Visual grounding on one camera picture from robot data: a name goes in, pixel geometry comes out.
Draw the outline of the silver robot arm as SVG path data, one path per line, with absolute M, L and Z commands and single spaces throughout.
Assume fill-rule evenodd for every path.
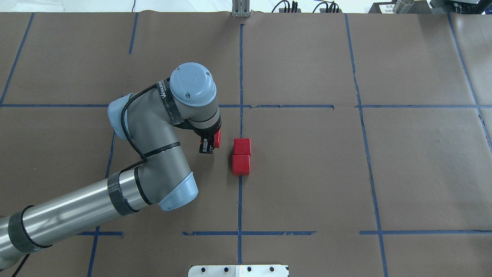
M 107 113 L 116 135 L 129 142 L 141 161 L 2 219 L 1 270 L 144 207 L 158 204 L 168 212 L 197 197 L 198 187 L 175 130 L 192 130 L 201 140 L 199 152 L 213 153 L 221 116 L 217 87 L 204 65 L 183 63 L 169 78 L 111 102 Z

